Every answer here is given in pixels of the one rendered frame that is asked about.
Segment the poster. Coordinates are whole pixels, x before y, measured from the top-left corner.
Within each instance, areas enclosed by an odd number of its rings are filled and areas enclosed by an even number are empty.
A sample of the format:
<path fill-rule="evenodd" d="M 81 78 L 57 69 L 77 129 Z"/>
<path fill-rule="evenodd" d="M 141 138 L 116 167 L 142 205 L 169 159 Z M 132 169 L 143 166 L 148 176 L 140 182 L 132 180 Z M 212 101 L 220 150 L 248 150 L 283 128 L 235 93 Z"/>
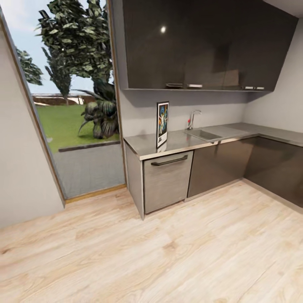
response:
<path fill-rule="evenodd" d="M 167 141 L 169 101 L 157 102 L 156 148 Z"/>

